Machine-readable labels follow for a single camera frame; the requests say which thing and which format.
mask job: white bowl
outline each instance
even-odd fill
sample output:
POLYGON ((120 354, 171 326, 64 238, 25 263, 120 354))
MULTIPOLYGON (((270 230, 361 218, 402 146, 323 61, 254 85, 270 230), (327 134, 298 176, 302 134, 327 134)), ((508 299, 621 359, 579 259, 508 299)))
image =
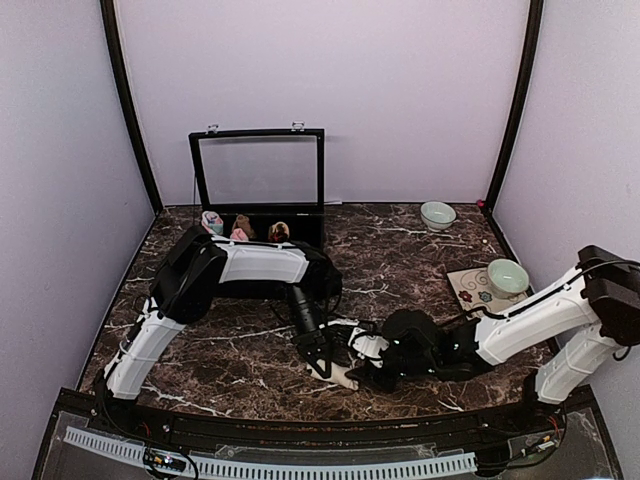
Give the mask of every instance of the white bowl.
POLYGON ((529 274, 516 262, 500 258, 487 267, 491 290, 498 298, 520 295, 529 288, 529 274))
POLYGON ((451 226, 456 219, 456 211, 446 203, 427 202, 420 207, 420 216, 429 230, 439 232, 451 226))

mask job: black box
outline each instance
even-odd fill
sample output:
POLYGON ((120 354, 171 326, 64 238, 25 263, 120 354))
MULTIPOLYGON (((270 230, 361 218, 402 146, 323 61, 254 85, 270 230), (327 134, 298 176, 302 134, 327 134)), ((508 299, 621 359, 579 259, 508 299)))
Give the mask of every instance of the black box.
POLYGON ((217 212, 224 221, 224 236, 231 235, 231 227, 239 214, 250 218, 258 241, 267 240, 267 231, 278 221, 285 222, 291 231, 291 240, 303 241, 322 248, 324 243, 324 129, 264 129, 195 132, 189 134, 198 192, 203 210, 217 212), (209 190, 202 162, 202 141, 223 138, 257 137, 315 137, 316 139, 316 201, 311 203, 232 203, 216 204, 209 199, 209 190))

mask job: robotic arm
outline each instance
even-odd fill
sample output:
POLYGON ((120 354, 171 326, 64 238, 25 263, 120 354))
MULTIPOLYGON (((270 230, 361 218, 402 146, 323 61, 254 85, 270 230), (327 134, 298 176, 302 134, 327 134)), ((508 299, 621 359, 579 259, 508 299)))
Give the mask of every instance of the robotic arm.
POLYGON ((159 267, 141 315, 98 374, 96 392, 106 388, 113 398, 134 400, 171 340, 204 317, 214 297, 230 297, 286 300, 293 343, 323 379, 331 377, 333 332, 347 329, 347 345, 365 359, 347 376, 387 392, 403 377, 469 380, 577 328, 525 386, 529 400, 557 405, 612 353, 640 344, 639 264, 598 247, 579 257, 557 282, 499 314, 485 311, 446 329, 422 311, 399 310, 373 333, 357 322, 328 321, 326 305, 341 293, 342 275, 322 251, 296 242, 233 242, 194 226, 159 267))

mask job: brown marble table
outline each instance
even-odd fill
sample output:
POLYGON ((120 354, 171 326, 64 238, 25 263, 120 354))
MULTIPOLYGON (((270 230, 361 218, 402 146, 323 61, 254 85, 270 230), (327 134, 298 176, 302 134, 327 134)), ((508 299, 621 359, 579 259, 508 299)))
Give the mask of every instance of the brown marble table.
MULTIPOLYGON (((458 219, 445 233, 426 231, 419 205, 327 207, 326 251, 344 274, 339 312, 382 321, 399 308, 420 308, 436 321, 459 313, 446 272, 504 256, 475 205, 454 205, 458 219)), ((191 207, 158 218, 118 293, 83 377, 91 391, 99 368, 137 317, 135 299, 148 293, 154 271, 192 224, 191 207)), ((264 420, 382 420, 475 410, 515 402, 523 379, 551 356, 546 344, 514 356, 468 382, 404 382, 394 394, 351 391, 314 380, 267 302, 215 300, 207 317, 186 328, 149 374, 143 405, 180 412, 264 420)))

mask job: white wall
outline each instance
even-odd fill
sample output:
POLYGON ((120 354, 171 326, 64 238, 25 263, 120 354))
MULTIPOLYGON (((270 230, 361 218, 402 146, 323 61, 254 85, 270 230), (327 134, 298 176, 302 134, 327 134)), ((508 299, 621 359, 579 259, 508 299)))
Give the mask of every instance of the white wall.
MULTIPOLYGON (((596 244, 640 259, 640 3, 547 2, 496 218, 540 288, 596 244)), ((640 353, 591 382, 640 478, 640 353)))
POLYGON ((191 203, 187 135, 327 129, 327 199, 476 201, 513 97, 526 0, 118 2, 167 204, 191 203))
POLYGON ((98 1, 0 7, 0 478, 30 478, 152 211, 98 1))

